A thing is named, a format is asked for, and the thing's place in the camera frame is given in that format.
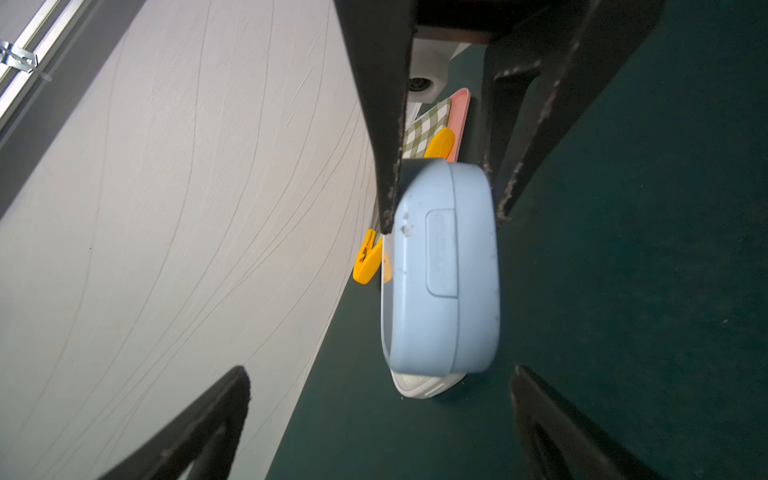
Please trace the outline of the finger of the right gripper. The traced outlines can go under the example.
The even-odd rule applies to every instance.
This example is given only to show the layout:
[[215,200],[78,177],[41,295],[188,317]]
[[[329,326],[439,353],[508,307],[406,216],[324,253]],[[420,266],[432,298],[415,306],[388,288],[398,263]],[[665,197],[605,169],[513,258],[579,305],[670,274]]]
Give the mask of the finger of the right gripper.
[[658,23],[661,1],[553,1],[488,45],[482,157],[494,213],[514,204],[554,147]]
[[389,234],[399,201],[414,1],[334,2],[371,143],[378,218]]

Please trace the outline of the blue alarm clock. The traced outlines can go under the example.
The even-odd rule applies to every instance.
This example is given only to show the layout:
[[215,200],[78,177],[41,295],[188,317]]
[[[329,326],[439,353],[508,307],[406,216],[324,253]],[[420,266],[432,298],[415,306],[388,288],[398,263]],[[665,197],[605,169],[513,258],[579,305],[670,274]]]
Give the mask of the blue alarm clock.
[[497,227],[477,165],[404,163],[383,239],[381,342],[398,373],[445,377],[492,364],[501,329]]

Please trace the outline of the white alarm clock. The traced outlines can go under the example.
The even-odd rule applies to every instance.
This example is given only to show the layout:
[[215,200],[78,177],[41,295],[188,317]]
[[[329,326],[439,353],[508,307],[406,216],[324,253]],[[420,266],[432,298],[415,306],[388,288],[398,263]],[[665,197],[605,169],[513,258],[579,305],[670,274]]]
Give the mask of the white alarm clock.
[[445,377],[410,375],[391,371],[395,388],[401,396],[410,399],[426,400],[448,391],[458,385],[465,373],[450,374]]

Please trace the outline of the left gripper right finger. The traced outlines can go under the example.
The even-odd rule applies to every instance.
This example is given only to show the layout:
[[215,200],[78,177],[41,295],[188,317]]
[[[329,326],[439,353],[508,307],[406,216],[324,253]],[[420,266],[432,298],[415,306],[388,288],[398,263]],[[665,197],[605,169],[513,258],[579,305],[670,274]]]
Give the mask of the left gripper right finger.
[[510,382],[518,438],[533,479],[659,479],[532,369],[518,365]]

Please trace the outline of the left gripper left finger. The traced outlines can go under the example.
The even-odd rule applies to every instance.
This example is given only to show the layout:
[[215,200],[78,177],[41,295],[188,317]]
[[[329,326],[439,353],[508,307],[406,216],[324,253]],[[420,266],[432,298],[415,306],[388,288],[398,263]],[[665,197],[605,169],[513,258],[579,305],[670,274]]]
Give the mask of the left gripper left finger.
[[250,401],[250,380],[235,366],[104,479],[227,479]]

